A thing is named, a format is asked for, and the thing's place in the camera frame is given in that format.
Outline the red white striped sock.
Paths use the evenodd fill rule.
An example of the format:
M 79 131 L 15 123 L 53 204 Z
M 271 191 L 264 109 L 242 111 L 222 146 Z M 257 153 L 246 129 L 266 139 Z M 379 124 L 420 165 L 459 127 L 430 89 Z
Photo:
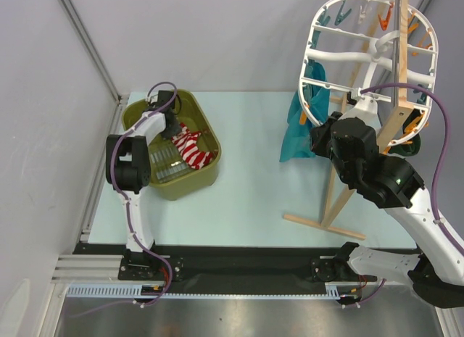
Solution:
M 183 123 L 180 123 L 181 131 L 178 135 L 171 138 L 171 142 L 175 145 L 181 158 L 185 162 L 190 162 L 193 157 L 199 153 L 197 141 L 201 135 L 200 132 L 191 132 Z
M 192 148 L 185 151 L 182 157 L 190 168 L 200 170 L 214 159 L 214 154 L 211 151 L 200 151 L 198 148 Z

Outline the teal blue sock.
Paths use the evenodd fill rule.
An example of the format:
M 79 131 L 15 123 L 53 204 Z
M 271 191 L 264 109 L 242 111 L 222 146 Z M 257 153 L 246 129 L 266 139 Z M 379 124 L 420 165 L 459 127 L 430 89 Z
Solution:
M 324 123 L 328 117 L 330 91 L 320 86 L 304 85 L 304 100 L 310 103 L 311 112 L 318 121 Z M 300 119 L 304 115 L 299 94 L 296 91 L 291 100 L 287 114 L 287 129 L 283 137 L 279 162 L 287 162 L 294 158 L 313 158 L 315 154 L 310 150 L 310 130 L 313 124 L 305 119 L 304 124 Z

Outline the white plastic clip hanger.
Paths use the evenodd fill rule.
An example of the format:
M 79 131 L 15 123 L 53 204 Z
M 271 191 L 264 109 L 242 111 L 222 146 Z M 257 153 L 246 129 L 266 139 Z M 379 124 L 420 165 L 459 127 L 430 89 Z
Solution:
M 329 106 L 337 104 L 342 114 L 352 108 L 347 93 L 359 88 L 378 103 L 378 117 L 369 125 L 388 153 L 427 127 L 438 56 L 433 25 L 409 0 L 328 0 L 315 13 L 306 41 L 297 88 L 300 123 L 323 124 L 304 99 L 304 85 L 328 89 Z M 404 136 L 403 123 L 415 109 L 423 116 Z

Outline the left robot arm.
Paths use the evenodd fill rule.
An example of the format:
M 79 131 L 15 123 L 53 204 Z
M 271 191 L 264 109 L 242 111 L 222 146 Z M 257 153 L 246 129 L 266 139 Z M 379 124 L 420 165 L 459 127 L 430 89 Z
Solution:
M 176 135 L 180 126 L 173 114 L 178 89 L 148 92 L 141 116 L 120 135 L 106 139 L 106 178 L 119 195 L 127 224 L 126 251 L 134 270 L 144 279 L 155 277 L 167 260 L 152 250 L 154 236 L 146 223 L 142 199 L 152 175 L 149 144 L 160 134 Z

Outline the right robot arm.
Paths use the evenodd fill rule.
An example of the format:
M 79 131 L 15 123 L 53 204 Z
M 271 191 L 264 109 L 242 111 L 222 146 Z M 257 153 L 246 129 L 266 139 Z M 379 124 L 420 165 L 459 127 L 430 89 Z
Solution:
M 372 275 L 408 286 L 435 307 L 463 307 L 463 240 L 435 210 L 414 167 L 382 154 L 375 129 L 340 112 L 312 128 L 310 140 L 311 151 L 331 161 L 342 183 L 393 217 L 420 249 L 397 254 L 347 242 L 336 254 L 335 273 L 343 280 Z

